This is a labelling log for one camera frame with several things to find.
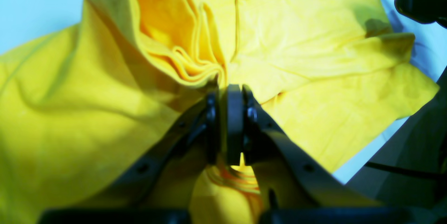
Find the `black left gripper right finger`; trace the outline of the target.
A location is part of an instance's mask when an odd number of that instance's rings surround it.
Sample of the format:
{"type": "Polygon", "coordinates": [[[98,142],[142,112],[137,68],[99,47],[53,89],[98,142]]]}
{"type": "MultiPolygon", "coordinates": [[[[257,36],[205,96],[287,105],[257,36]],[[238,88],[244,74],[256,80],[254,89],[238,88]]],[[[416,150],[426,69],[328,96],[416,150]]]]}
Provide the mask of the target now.
{"type": "Polygon", "coordinates": [[[244,156],[265,211],[260,224],[414,224],[407,208],[348,189],[291,141],[247,85],[225,91],[225,162],[244,156]]]}

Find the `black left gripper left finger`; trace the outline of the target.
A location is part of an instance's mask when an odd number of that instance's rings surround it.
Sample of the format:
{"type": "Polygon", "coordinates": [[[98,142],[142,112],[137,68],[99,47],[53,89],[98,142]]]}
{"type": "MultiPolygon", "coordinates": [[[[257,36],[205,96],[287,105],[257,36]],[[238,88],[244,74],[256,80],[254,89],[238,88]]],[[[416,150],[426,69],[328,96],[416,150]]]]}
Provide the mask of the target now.
{"type": "Polygon", "coordinates": [[[219,89],[193,105],[113,183],[70,208],[46,211],[40,224],[191,224],[200,173],[217,159],[219,89]]]}

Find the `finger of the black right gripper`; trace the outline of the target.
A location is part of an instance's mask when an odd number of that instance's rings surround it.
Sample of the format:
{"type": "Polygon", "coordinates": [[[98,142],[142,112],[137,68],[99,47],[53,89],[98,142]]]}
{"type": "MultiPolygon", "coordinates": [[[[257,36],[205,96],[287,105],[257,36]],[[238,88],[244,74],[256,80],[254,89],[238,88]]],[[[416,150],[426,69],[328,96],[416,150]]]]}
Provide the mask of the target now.
{"type": "Polygon", "coordinates": [[[423,25],[447,28],[447,0],[394,0],[399,14],[423,25]]]}

